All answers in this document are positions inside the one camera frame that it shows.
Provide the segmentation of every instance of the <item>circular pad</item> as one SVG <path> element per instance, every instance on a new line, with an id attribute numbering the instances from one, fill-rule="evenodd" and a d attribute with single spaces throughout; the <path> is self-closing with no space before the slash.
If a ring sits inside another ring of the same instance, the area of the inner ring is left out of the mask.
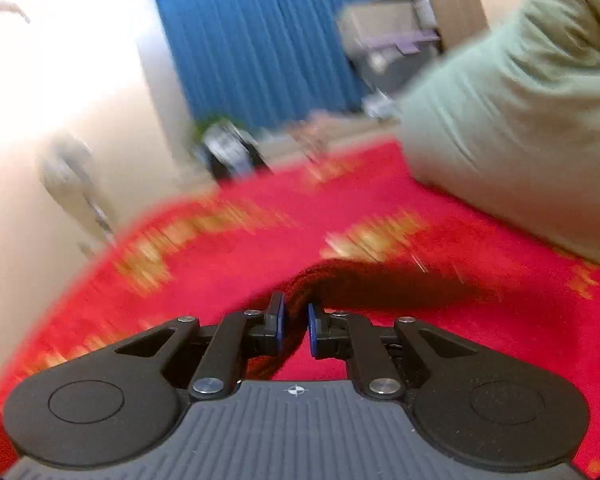
<path id="1" fill-rule="evenodd" d="M 509 381 L 494 381 L 476 386 L 471 392 L 471 407 L 484 420 L 496 424 L 524 424 L 544 410 L 538 392 Z"/>
<path id="2" fill-rule="evenodd" d="M 76 381 L 56 390 L 49 409 L 65 422 L 90 424 L 115 415 L 124 402 L 122 390 L 111 383 Z"/>
<path id="3" fill-rule="evenodd" d="M 98 467 L 141 454 L 173 429 L 181 403 L 159 368 L 136 356 L 107 358 L 112 353 L 88 354 L 16 387 L 2 420 L 21 454 Z"/>
<path id="4" fill-rule="evenodd" d="M 587 403 L 571 383 L 495 352 L 443 362 L 416 396 L 413 413 L 435 447 L 506 472 L 569 460 L 589 423 Z"/>

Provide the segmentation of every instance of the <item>beanbag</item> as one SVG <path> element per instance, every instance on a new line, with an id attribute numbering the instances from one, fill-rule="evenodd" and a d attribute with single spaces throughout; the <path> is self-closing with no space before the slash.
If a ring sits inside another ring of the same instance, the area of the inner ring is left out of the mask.
<path id="1" fill-rule="evenodd" d="M 523 0 L 399 105 L 415 178 L 600 263 L 600 0 Z"/>

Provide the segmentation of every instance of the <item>dark red cloth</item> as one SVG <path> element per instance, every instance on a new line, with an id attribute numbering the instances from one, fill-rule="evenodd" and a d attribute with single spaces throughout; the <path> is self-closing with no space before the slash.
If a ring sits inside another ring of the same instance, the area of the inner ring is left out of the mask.
<path id="1" fill-rule="evenodd" d="M 51 364 L 183 314 L 217 322 L 282 288 L 288 359 L 254 361 L 251 375 L 344 377 L 341 362 L 311 359 L 302 342 L 309 293 L 376 324 L 416 316 L 576 384 L 591 408 L 576 464 L 599 475 L 600 268 L 416 184 L 394 143 L 321 173 L 262 176 L 152 212 L 14 355 L 0 407 L 19 380 Z M 363 261 L 322 259 L 334 254 Z M 13 460 L 0 424 L 0 472 Z"/>

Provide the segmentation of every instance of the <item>metal screw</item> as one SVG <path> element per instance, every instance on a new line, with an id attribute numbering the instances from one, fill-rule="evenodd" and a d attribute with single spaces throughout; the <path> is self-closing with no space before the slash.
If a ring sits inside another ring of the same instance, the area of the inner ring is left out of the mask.
<path id="1" fill-rule="evenodd" d="M 400 383 L 395 379 L 381 377 L 371 381 L 369 383 L 369 389 L 375 394 L 391 395 L 400 389 Z"/>
<path id="2" fill-rule="evenodd" d="M 216 394 L 224 388 L 224 383 L 217 377 L 203 377 L 191 385 L 199 394 Z"/>

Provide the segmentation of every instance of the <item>ribbed rubber surface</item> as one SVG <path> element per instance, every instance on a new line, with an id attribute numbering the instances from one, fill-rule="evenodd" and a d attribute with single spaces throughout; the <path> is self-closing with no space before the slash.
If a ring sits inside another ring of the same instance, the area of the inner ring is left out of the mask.
<path id="1" fill-rule="evenodd" d="M 124 464 L 61 471 L 24 458 L 6 480 L 580 480 L 567 465 L 502 474 L 442 455 L 402 408 L 349 381 L 245 381 L 194 404 L 162 444 Z"/>

